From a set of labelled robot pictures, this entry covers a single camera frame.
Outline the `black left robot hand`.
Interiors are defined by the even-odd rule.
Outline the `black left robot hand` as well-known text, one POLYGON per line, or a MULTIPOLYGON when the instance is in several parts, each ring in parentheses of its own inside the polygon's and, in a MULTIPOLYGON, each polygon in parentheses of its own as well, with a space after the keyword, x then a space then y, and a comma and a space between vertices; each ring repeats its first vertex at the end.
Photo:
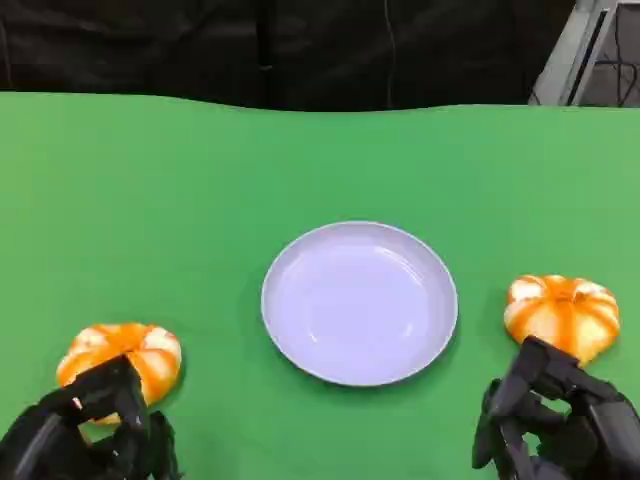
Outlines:
POLYGON ((1 439, 3 479, 180 479, 175 434, 121 355, 26 408, 1 439))

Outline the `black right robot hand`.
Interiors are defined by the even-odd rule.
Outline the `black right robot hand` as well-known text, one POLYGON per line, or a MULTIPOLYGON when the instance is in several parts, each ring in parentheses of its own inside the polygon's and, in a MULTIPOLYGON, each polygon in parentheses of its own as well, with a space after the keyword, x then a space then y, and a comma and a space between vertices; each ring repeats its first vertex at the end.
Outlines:
POLYGON ((577 358, 529 336, 484 393, 471 463, 501 479, 636 479, 639 415, 577 358))

